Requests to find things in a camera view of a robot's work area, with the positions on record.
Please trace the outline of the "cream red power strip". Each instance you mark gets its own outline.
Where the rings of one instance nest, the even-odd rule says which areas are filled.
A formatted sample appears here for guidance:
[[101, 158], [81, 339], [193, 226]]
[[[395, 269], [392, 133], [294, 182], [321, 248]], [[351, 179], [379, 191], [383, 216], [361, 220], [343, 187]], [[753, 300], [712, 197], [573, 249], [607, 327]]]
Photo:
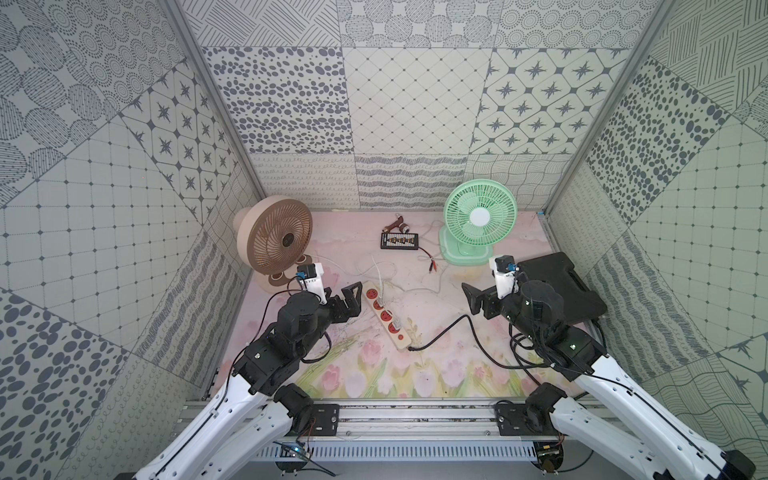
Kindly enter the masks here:
[[381, 290], [368, 281], [363, 284], [362, 295], [373, 311], [376, 322], [384, 329], [395, 348], [397, 350], [407, 350], [412, 343], [411, 337], [406, 331], [403, 322], [391, 309], [384, 306]]

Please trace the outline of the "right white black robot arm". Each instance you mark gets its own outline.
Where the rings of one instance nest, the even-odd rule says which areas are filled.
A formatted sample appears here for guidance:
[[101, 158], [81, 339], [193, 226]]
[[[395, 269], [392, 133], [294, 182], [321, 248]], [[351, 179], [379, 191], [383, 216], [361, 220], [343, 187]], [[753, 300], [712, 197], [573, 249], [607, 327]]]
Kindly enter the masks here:
[[562, 389], [544, 383], [526, 405], [634, 479], [749, 479], [756, 467], [739, 450], [723, 450], [689, 428], [648, 394], [587, 332], [568, 324], [565, 303], [548, 283], [531, 280], [515, 289], [479, 290], [463, 284], [472, 313], [502, 316], [524, 334], [534, 351], [622, 423], [593, 417]]

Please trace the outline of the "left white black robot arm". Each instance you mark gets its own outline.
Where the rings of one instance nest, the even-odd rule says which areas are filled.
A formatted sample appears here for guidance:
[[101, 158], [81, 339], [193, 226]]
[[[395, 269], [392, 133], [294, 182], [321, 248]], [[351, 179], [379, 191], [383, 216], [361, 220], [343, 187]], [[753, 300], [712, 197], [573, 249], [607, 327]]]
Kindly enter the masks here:
[[275, 322], [244, 348], [225, 385], [136, 479], [229, 479], [259, 451], [309, 422], [313, 401], [291, 383], [329, 326], [360, 315], [364, 288], [354, 283], [290, 296]]

